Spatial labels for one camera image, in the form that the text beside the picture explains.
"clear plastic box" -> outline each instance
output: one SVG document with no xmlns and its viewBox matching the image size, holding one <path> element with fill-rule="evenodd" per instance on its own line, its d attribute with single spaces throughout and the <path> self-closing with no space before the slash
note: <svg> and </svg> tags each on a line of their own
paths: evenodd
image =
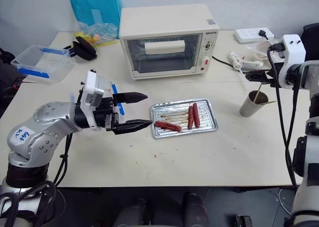
<svg viewBox="0 0 319 227">
<path fill-rule="evenodd" d="M 38 45 L 29 47 L 11 64 L 28 79 L 43 83 L 61 81 L 74 65 L 68 50 Z"/>
</svg>

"wall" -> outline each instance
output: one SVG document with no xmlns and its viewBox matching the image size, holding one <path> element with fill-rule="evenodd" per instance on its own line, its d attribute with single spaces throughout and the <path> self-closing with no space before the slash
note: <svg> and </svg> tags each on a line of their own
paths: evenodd
<svg viewBox="0 0 319 227">
<path fill-rule="evenodd" d="M 280 37 L 319 22 L 318 0 L 122 0 L 125 7 L 206 3 L 221 29 L 268 27 Z M 17 55 L 77 29 L 69 0 L 0 0 L 0 46 Z"/>
</svg>

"blue bag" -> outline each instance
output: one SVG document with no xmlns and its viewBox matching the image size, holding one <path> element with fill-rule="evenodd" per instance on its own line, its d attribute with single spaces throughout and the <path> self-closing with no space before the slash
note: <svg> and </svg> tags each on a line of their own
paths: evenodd
<svg viewBox="0 0 319 227">
<path fill-rule="evenodd" d="M 75 18 L 89 26 L 95 23 L 113 23 L 119 38 L 121 0 L 70 0 Z"/>
</svg>

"floor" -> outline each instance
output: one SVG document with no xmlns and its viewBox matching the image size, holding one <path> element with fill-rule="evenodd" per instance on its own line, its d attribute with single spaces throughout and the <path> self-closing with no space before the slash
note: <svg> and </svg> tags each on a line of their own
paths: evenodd
<svg viewBox="0 0 319 227">
<path fill-rule="evenodd" d="M 154 224 L 182 226 L 181 203 L 186 192 L 196 192 L 203 200 L 211 227 L 233 227 L 237 215 L 249 215 L 255 227 L 282 227 L 288 217 L 278 201 L 279 188 L 243 191 L 217 187 L 151 188 L 60 188 L 66 200 L 64 213 L 46 227 L 111 227 L 117 214 L 137 198 L 144 198 L 155 210 Z M 291 210 L 294 193 L 282 190 L 281 200 Z M 57 195 L 56 216 L 64 201 Z"/>
</svg>

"toaster oven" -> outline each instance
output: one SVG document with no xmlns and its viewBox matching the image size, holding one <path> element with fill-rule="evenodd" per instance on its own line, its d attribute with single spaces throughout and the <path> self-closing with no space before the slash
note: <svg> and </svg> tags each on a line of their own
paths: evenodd
<svg viewBox="0 0 319 227">
<path fill-rule="evenodd" d="M 218 31 L 205 4 L 123 8 L 120 42 L 133 79 L 201 74 Z"/>
</svg>

